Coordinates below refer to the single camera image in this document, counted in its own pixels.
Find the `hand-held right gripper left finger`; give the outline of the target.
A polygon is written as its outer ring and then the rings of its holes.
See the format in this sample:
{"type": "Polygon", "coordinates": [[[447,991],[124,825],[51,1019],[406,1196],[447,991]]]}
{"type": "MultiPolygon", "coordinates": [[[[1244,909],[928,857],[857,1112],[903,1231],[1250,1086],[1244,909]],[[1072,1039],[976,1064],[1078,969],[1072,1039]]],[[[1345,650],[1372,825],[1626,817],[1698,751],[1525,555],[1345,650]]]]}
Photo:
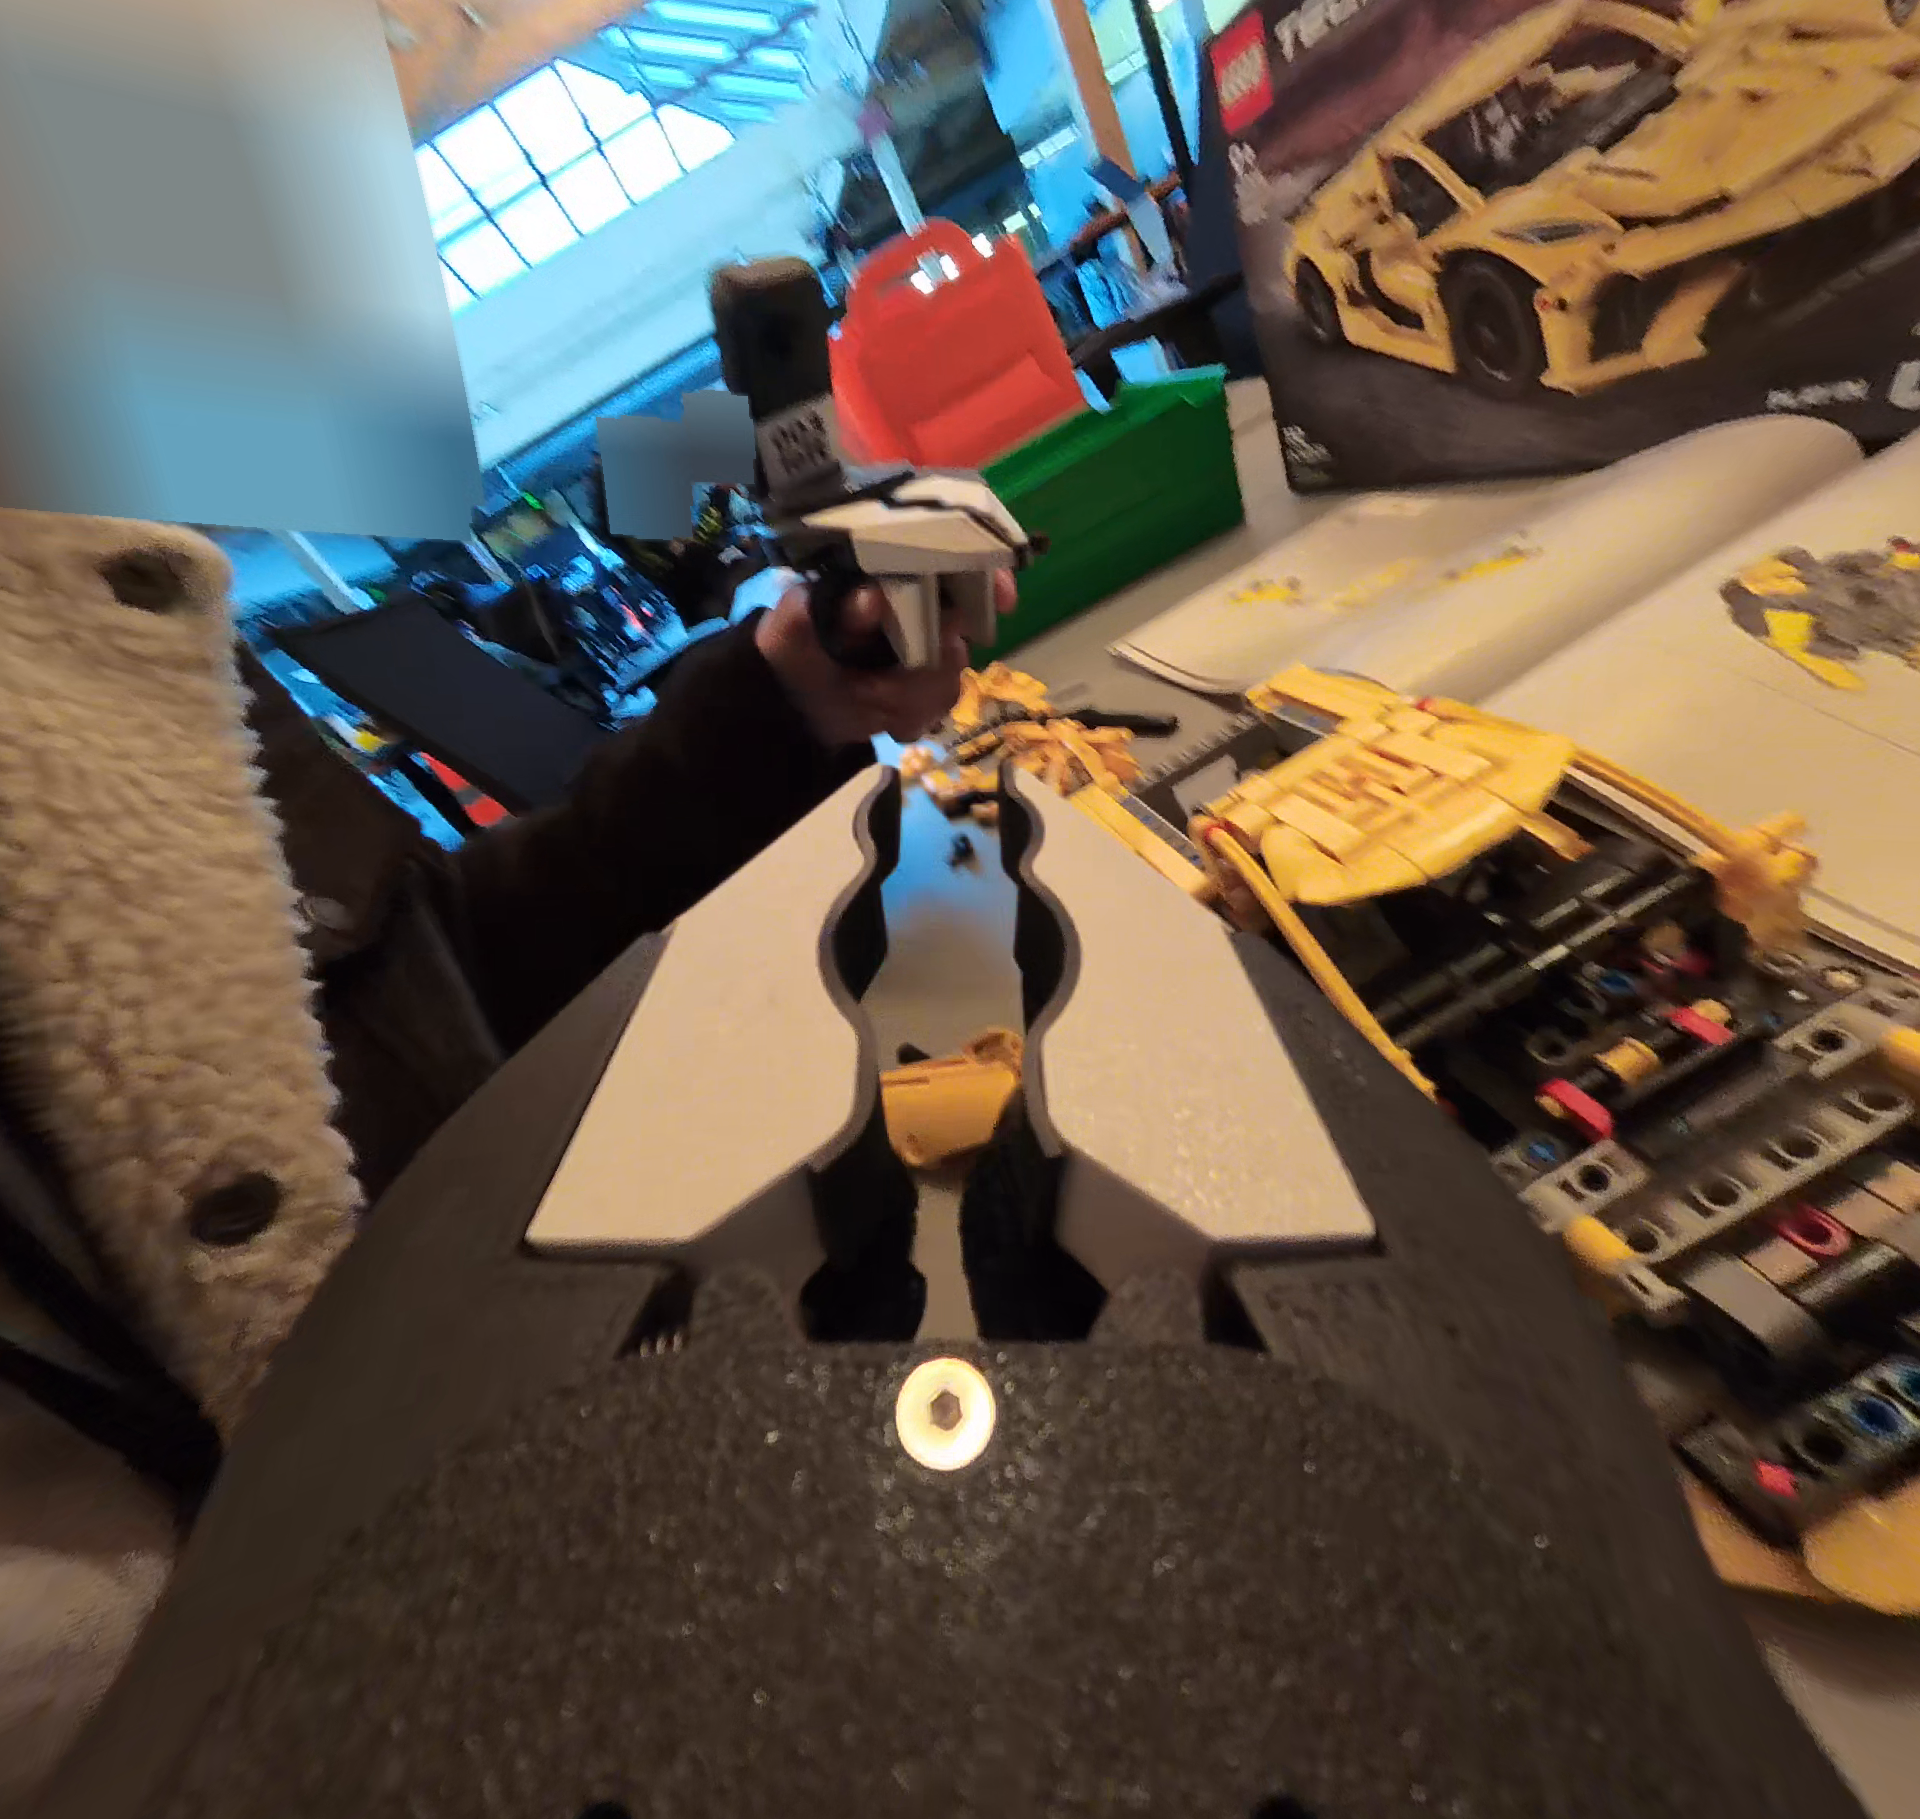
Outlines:
{"type": "Polygon", "coordinates": [[[660,937],[527,1244],[560,1260],[909,1260],[909,1176],[861,1006],[884,962],[899,776],[865,766],[660,937]]]}

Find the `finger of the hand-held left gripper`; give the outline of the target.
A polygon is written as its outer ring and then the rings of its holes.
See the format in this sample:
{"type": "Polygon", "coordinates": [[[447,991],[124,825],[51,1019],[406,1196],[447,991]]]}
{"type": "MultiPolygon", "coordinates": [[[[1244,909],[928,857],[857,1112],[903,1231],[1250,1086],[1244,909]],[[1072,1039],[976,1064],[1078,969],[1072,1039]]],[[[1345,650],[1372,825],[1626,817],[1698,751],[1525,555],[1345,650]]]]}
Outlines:
{"type": "Polygon", "coordinates": [[[940,529],[918,545],[962,544],[958,531],[979,531],[1014,555],[1029,555],[1042,541],[1029,534],[995,488],[974,471],[917,467],[852,467],[838,481],[808,488],[789,507],[789,552],[813,555],[832,548],[856,548],[860,538],[886,538],[928,521],[940,529]]]}
{"type": "Polygon", "coordinates": [[[948,587],[946,598],[995,596],[997,575],[1011,569],[1000,544],[865,544],[865,575],[877,582],[926,582],[948,587]]]}

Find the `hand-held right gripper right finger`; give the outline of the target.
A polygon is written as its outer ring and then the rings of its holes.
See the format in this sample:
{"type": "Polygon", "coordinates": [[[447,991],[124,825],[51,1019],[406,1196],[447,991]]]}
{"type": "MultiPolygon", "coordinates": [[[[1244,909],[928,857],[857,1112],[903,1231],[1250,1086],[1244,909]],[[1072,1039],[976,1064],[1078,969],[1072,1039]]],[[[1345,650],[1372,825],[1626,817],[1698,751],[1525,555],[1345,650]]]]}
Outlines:
{"type": "Polygon", "coordinates": [[[1038,776],[1006,780],[1022,1105],[1105,1292],[1377,1242],[1235,936],[1038,776]]]}

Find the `pile of yellow brick pieces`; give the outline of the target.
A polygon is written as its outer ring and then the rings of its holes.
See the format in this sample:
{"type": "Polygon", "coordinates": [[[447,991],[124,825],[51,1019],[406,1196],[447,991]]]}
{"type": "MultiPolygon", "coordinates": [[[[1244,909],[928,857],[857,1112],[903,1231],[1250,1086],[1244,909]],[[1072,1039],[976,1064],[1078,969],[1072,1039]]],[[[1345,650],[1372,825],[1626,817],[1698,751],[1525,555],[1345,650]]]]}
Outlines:
{"type": "Polygon", "coordinates": [[[940,728],[899,751],[899,787],[948,821],[974,825],[995,825],[1001,772],[1034,776],[1061,798],[1118,802],[1142,776],[1141,742],[1178,728],[1165,710],[1056,702],[1044,681],[994,660],[968,670],[940,728]]]}

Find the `yellow brick panel piece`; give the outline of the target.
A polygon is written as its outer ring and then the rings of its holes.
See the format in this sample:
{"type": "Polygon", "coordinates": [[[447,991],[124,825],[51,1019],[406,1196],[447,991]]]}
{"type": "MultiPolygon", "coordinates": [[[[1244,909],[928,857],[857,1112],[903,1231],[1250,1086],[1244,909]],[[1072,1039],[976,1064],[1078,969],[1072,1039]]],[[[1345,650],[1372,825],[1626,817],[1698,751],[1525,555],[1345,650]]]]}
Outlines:
{"type": "Polygon", "coordinates": [[[1022,1084],[1020,1031],[986,1029],[961,1050],[908,1056],[878,1082],[886,1141],[917,1179],[970,1159],[1022,1084]]]}

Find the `yellow brick car model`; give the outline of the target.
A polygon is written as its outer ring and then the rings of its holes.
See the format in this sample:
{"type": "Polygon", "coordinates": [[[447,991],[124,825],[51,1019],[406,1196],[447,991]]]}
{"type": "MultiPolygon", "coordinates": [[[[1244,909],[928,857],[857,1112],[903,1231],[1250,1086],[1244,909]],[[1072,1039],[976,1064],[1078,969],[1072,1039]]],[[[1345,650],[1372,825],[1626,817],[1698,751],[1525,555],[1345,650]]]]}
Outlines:
{"type": "Polygon", "coordinates": [[[1916,1619],[1916,974],[1824,937],[1802,825],[1286,670],[1141,787],[1613,1320],[1711,1562],[1916,1619]]]}

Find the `person's left forearm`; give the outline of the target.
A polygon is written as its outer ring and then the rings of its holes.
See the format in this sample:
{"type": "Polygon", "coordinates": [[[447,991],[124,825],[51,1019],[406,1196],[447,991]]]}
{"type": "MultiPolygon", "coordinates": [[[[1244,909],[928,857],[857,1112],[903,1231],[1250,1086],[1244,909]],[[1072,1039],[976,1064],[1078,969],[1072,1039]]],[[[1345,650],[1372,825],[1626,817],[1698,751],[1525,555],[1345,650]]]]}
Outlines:
{"type": "Polygon", "coordinates": [[[564,797],[445,862],[447,936],[497,1047],[527,1047],[640,937],[665,930],[875,764],[822,746],[750,626],[694,645],[655,708],[564,797]]]}

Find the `person's left hand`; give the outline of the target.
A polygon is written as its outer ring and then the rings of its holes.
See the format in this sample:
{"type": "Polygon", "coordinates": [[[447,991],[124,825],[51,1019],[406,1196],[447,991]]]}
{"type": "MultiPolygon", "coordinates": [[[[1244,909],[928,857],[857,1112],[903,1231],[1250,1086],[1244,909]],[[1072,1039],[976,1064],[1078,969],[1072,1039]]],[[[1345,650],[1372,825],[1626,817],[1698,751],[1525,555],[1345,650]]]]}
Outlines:
{"type": "Polygon", "coordinates": [[[878,737],[908,745],[940,728],[961,696],[980,627],[946,613],[942,648],[928,666],[860,671],[824,650],[805,587],[791,585],[752,621],[750,635],[811,737],[842,751],[878,737]]]}

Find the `red plastic bin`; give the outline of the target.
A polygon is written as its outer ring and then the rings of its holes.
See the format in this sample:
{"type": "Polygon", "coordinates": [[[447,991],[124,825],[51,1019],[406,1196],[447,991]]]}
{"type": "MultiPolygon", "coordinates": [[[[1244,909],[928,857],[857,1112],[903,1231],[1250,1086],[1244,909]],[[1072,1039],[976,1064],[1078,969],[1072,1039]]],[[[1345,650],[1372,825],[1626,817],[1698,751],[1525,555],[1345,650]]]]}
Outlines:
{"type": "Polygon", "coordinates": [[[853,462],[980,471],[1089,399],[1028,253],[928,221],[865,255],[830,332],[853,462]]]}

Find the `green plastic bin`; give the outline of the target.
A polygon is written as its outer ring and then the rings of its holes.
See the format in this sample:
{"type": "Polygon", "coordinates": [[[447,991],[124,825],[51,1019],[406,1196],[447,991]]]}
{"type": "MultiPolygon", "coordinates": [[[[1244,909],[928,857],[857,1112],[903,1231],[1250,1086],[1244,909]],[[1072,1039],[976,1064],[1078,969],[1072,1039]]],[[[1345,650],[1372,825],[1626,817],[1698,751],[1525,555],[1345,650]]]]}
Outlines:
{"type": "Polygon", "coordinates": [[[1009,659],[1244,522],[1223,368],[1125,382],[1101,411],[1038,435],[984,481],[1044,552],[1020,572],[1009,659]]]}

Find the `open instruction booklet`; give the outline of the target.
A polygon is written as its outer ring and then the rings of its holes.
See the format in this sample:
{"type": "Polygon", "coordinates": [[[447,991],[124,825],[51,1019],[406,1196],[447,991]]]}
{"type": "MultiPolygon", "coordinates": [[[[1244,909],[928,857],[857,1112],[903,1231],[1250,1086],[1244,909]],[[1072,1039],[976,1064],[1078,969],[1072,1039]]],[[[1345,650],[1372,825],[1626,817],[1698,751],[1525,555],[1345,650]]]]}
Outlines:
{"type": "Polygon", "coordinates": [[[1812,917],[1918,959],[1918,446],[1725,421],[1521,490],[1379,493],[1119,637],[1244,698],[1292,665],[1560,732],[1705,814],[1794,809],[1812,917]]]}

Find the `black car set box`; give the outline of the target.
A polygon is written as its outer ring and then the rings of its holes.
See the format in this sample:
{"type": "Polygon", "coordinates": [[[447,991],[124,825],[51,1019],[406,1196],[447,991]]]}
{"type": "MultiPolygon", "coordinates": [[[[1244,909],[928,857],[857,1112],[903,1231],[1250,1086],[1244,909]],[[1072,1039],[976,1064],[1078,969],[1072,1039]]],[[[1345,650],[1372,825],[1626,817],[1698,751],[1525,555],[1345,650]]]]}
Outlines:
{"type": "Polygon", "coordinates": [[[1916,432],[1918,0],[1247,0],[1202,80],[1295,493],[1916,432]]]}

